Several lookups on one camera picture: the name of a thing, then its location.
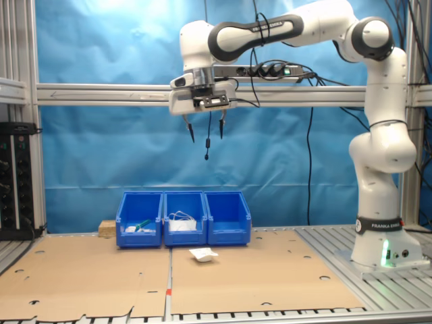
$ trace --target metal table surface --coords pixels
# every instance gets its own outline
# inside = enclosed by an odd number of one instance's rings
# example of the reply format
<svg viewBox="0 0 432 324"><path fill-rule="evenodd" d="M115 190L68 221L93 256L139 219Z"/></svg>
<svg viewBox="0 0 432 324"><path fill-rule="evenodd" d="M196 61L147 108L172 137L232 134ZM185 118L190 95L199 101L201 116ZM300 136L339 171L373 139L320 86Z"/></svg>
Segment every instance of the metal table surface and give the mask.
<svg viewBox="0 0 432 324"><path fill-rule="evenodd" d="M346 286L363 302L364 308L336 308L320 310L280 310L275 312L217 313L171 315L171 296L166 297L164 317L86 318L67 324L141 324L154 322L187 323L432 323L432 269L399 271L370 275L361 280L351 272L338 251L350 250L355 231L351 225L254 228L256 232L294 230L320 255ZM89 234L51 234L49 236L88 236ZM427 254L432 251L432 235L412 233ZM29 242L0 242L0 271L27 247ZM171 288L171 264L168 287ZM31 321L4 321L0 324L34 324Z"/></svg>

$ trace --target green object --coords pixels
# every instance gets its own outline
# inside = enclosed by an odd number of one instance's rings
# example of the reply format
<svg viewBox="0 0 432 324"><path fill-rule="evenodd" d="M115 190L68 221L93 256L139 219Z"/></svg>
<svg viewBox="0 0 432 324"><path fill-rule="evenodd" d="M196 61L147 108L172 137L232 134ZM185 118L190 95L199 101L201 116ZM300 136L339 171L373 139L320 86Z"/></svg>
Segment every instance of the green object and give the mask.
<svg viewBox="0 0 432 324"><path fill-rule="evenodd" d="M135 226L135 230L138 231L140 228L144 227L145 225L149 224L150 222L151 222L150 219L146 219L142 223L140 223L137 226Z"/></svg>

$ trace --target wooden block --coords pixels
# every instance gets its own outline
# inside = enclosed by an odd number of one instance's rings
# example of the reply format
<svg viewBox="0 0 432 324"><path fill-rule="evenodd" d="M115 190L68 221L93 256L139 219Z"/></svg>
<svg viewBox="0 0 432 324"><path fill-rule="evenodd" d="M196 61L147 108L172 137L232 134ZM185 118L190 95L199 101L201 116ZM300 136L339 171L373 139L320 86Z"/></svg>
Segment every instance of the wooden block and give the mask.
<svg viewBox="0 0 432 324"><path fill-rule="evenodd" d="M99 225L100 238L114 238L115 237L115 221L102 221Z"/></svg>

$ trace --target white paper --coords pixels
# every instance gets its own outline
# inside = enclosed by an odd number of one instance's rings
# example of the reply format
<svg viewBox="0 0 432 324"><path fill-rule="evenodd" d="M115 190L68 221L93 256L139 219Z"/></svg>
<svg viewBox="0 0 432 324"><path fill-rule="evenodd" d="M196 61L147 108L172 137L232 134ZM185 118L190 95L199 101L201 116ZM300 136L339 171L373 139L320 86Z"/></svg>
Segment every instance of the white paper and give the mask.
<svg viewBox="0 0 432 324"><path fill-rule="evenodd" d="M196 231L195 219L170 219L169 230L171 232Z"/></svg>
<svg viewBox="0 0 432 324"><path fill-rule="evenodd" d="M135 230L136 230L135 226L129 226L124 231L127 232L127 233L134 233Z"/></svg>
<svg viewBox="0 0 432 324"><path fill-rule="evenodd" d="M199 262L209 262L213 257L218 257L217 253L214 253L211 248L193 248L189 250Z"/></svg>

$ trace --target blue backdrop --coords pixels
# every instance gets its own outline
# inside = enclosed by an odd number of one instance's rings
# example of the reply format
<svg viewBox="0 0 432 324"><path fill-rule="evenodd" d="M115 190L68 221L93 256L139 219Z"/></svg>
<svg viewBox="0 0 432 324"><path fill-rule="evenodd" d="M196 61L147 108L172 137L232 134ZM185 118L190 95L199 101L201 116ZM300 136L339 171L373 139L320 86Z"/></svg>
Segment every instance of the blue backdrop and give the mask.
<svg viewBox="0 0 432 324"><path fill-rule="evenodd" d="M268 18L312 1L258 0ZM384 1L350 0L358 18L395 25ZM252 0L208 0L211 24L251 22ZM178 34L205 18L203 0L36 0L41 82L168 84L182 74ZM351 85L366 83L362 64L342 61L331 42L257 50ZM248 63L249 53L240 63ZM193 144L167 107L41 107L48 229L92 232L114 219L124 190L242 190L254 226L304 225L308 198L309 108L228 111L218 118L204 160L207 114L192 116ZM357 184L348 154L362 126L338 108L315 109L312 224L354 223Z"/></svg>

